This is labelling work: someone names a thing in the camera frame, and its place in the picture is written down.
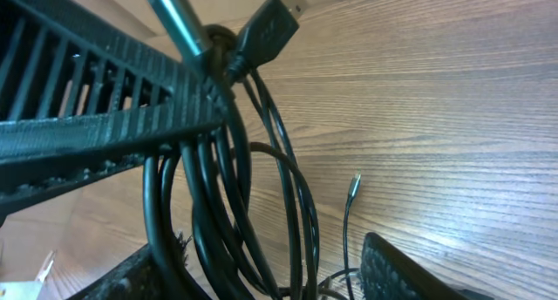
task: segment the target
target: black connector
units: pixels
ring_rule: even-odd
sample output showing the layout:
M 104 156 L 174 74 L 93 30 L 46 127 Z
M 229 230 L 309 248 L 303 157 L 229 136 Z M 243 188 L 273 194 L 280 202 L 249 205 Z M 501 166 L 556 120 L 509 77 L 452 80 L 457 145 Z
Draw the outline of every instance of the black connector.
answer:
M 233 80 L 275 59 L 298 30 L 296 20 L 306 7 L 304 0 L 267 0 L 238 35 L 235 58 L 229 70 Z

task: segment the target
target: wood grain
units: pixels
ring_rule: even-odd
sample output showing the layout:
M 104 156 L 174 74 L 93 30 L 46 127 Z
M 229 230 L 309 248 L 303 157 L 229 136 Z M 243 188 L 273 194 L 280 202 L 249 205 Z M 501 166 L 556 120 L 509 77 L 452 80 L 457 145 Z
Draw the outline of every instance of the wood grain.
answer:
M 558 0 L 348 0 L 309 12 L 262 75 L 314 195 L 321 277 L 342 268 L 345 196 L 361 168 L 352 265 L 375 231 L 452 285 L 558 297 L 557 8 Z M 265 141 L 247 97 L 239 92 L 237 102 L 250 139 Z M 253 185 L 250 218 L 285 284 L 274 161 L 254 157 Z M 133 170 L 84 190 L 48 287 L 56 295 L 145 242 L 140 188 Z M 189 218 L 179 171 L 176 227 L 188 233 Z

